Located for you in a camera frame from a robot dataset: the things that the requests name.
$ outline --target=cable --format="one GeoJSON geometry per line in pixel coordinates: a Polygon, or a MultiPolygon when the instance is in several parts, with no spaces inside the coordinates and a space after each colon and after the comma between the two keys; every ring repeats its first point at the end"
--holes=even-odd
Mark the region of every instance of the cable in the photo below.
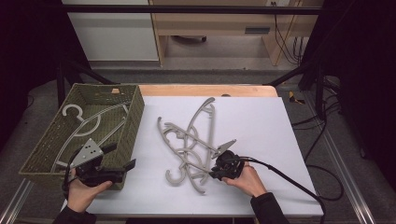
{"type": "Polygon", "coordinates": [[[280,50],[282,50],[282,52],[283,52],[283,54],[285,55],[285,58],[288,60],[288,62],[289,62],[289,63],[292,63],[292,64],[297,64],[297,62],[295,62],[295,59],[293,59],[293,57],[291,56],[291,54],[290,54],[290,52],[289,52],[289,49],[288,49],[288,46],[286,45],[286,42],[285,42],[285,40],[283,39],[282,34],[280,33],[279,29],[277,28],[276,14],[274,15],[274,18],[275,18],[275,41],[276,41],[277,45],[280,47],[280,50]],[[283,47],[279,44],[279,41],[277,40],[277,33],[279,33],[280,38],[281,38],[282,41],[283,41],[283,46],[285,46],[287,53],[288,53],[289,56],[294,60],[294,62],[291,62],[291,61],[290,61],[290,59],[288,58],[288,55],[285,53],[285,50],[283,50],[283,47]]]}
{"type": "Polygon", "coordinates": [[[27,95],[27,97],[31,97],[32,102],[30,102],[30,104],[26,107],[26,109],[29,108],[31,105],[33,105],[33,103],[35,102],[35,97],[33,95],[27,95]]]}
{"type": "Polygon", "coordinates": [[[335,202],[335,201],[340,200],[344,196],[344,191],[345,190],[344,190],[343,184],[341,183],[341,180],[335,174],[333,174],[331,171],[329,171],[329,170],[327,170],[327,169],[325,169],[323,167],[316,166],[316,165],[307,164],[306,167],[308,167],[308,168],[316,168],[316,169],[319,169],[321,171],[324,171],[324,172],[328,173],[329,175],[332,175],[332,177],[335,178],[335,180],[338,182],[338,185],[340,186],[341,193],[337,197],[335,197],[335,198],[326,198],[326,197],[323,197],[323,196],[319,196],[319,198],[321,198],[323,200],[326,200],[326,201],[335,202]]]}
{"type": "MultiPolygon", "coordinates": [[[[339,103],[339,102],[335,102],[335,103],[329,105],[329,107],[325,109],[325,112],[328,111],[328,110],[330,110],[330,109],[332,109],[334,106],[336,106],[336,105],[338,105],[338,104],[340,104],[340,103],[339,103]]],[[[317,117],[318,117],[318,115],[315,115],[315,116],[312,117],[312,118],[309,118],[309,119],[305,119],[305,120],[302,120],[302,121],[298,121],[298,122],[292,123],[291,126],[294,127],[294,126],[297,126],[297,125],[301,125],[301,124],[307,123],[307,122],[309,122],[309,121],[312,121],[312,120],[316,119],[317,117]]]]}
{"type": "Polygon", "coordinates": [[[314,125],[312,127],[309,127],[309,128],[293,128],[293,130],[295,130],[295,131],[311,130],[311,129],[317,128],[318,126],[320,126],[322,124],[323,124],[323,122],[321,122],[320,124],[314,125]]]}
{"type": "Polygon", "coordinates": [[[66,170],[64,172],[64,183],[62,184],[62,191],[64,192],[64,197],[66,198],[66,200],[68,198],[68,192],[69,192],[70,164],[73,162],[74,158],[81,151],[81,149],[82,149],[82,147],[73,152],[72,156],[70,157],[69,162],[67,163],[66,170]]]}
{"type": "Polygon", "coordinates": [[[302,190],[303,192],[305,192],[306,194],[308,194],[309,196],[311,196],[312,198],[314,198],[316,201],[318,201],[318,203],[320,204],[320,207],[323,211],[323,216],[320,218],[320,223],[324,223],[324,219],[326,217],[326,207],[324,206],[323,201],[319,198],[319,196],[317,196],[316,194],[314,194],[313,192],[311,192],[309,189],[306,189],[304,186],[300,185],[299,183],[297,183],[296,181],[294,181],[293,179],[291,179],[290,177],[288,177],[287,175],[283,174],[282,172],[280,172],[278,169],[276,169],[274,166],[267,164],[265,162],[262,161],[258,161],[256,159],[250,158],[250,157],[241,157],[241,159],[239,159],[240,161],[251,161],[251,162],[255,162],[258,164],[261,164],[265,167],[268,168],[268,170],[273,171],[274,173],[276,173],[277,175],[280,175],[281,177],[283,177],[284,179],[286,179],[287,181],[289,181],[292,185],[294,185],[295,187],[297,187],[298,189],[302,190]]]}
{"type": "Polygon", "coordinates": [[[317,142],[319,141],[320,137],[323,135],[324,130],[326,129],[326,125],[327,125],[327,121],[324,122],[323,128],[320,131],[320,134],[318,135],[317,139],[315,140],[315,142],[312,144],[311,148],[309,148],[308,152],[306,153],[306,155],[304,156],[304,162],[306,163],[306,161],[308,160],[309,155],[311,154],[312,150],[314,150],[315,145],[317,144],[317,142]]]}

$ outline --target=desk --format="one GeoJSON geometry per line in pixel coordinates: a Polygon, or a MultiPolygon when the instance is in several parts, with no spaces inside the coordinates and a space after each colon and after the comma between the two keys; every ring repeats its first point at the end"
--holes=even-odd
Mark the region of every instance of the desk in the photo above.
{"type": "MultiPolygon", "coordinates": [[[[141,90],[146,106],[132,156],[136,159],[136,167],[128,173],[123,190],[102,193],[94,200],[89,212],[106,217],[254,216],[249,197],[217,179],[207,180],[203,185],[204,195],[195,191],[187,178],[179,186],[166,182],[165,171],[170,169],[177,175],[179,160],[162,140],[157,118],[162,116],[163,122],[184,127],[207,95],[216,95],[213,103],[216,108],[214,146],[235,138],[237,142],[230,150],[236,154],[266,161],[315,191],[283,102],[276,97],[273,87],[163,85],[141,86],[141,90]],[[218,97],[223,93],[243,96],[218,97]]],[[[194,125],[198,130],[205,126],[204,122],[194,125]]],[[[286,216],[322,215],[314,199],[263,166],[253,166],[267,189],[275,194],[286,216]]]]}

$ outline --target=human hand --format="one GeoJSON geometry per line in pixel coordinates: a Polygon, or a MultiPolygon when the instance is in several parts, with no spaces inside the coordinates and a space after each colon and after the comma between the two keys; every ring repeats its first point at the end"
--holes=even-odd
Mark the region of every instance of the human hand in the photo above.
{"type": "Polygon", "coordinates": [[[260,195],[267,192],[267,189],[260,180],[257,171],[254,169],[254,167],[250,166],[247,161],[245,161],[242,173],[238,178],[230,179],[223,177],[221,180],[227,185],[241,189],[249,196],[259,197],[260,195]]]}
{"type": "MultiPolygon", "coordinates": [[[[72,175],[76,175],[75,169],[72,170],[72,175]]],[[[90,188],[79,181],[79,179],[75,179],[69,185],[67,206],[75,212],[84,213],[96,195],[110,188],[112,184],[111,181],[107,181],[96,187],[90,188]]]]}

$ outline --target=woven basket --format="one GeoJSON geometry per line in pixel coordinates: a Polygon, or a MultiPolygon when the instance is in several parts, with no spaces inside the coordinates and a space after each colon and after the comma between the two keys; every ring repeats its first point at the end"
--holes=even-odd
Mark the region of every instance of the woven basket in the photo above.
{"type": "MultiPolygon", "coordinates": [[[[116,150],[104,156],[102,165],[106,168],[121,168],[131,160],[134,141],[143,115],[145,105],[139,87],[75,84],[19,174],[43,187],[59,188],[64,179],[64,168],[57,165],[55,171],[52,172],[53,163],[66,140],[81,124],[81,121],[77,119],[78,110],[73,107],[68,108],[64,116],[62,113],[64,107],[78,105],[83,111],[82,118],[88,119],[104,109],[124,103],[129,104],[126,106],[128,114],[123,106],[107,111],[101,116],[97,129],[86,136],[73,137],[59,159],[59,161],[68,162],[73,152],[84,145],[88,139],[91,138],[96,143],[101,142],[123,119],[126,119],[125,123],[101,145],[103,147],[110,143],[118,143],[116,150]]],[[[78,133],[87,133],[92,130],[96,121],[97,119],[92,119],[78,133]]],[[[122,189],[123,182],[114,184],[111,188],[122,189]]]]}

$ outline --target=black sleeve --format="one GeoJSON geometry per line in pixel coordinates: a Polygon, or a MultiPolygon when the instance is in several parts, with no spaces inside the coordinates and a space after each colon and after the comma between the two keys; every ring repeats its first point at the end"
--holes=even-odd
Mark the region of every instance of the black sleeve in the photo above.
{"type": "Polygon", "coordinates": [[[273,193],[265,193],[250,200],[260,224],[289,224],[273,193]]]}
{"type": "Polygon", "coordinates": [[[78,213],[65,207],[64,210],[55,218],[52,224],[93,224],[96,222],[96,216],[85,213],[78,213]]]}

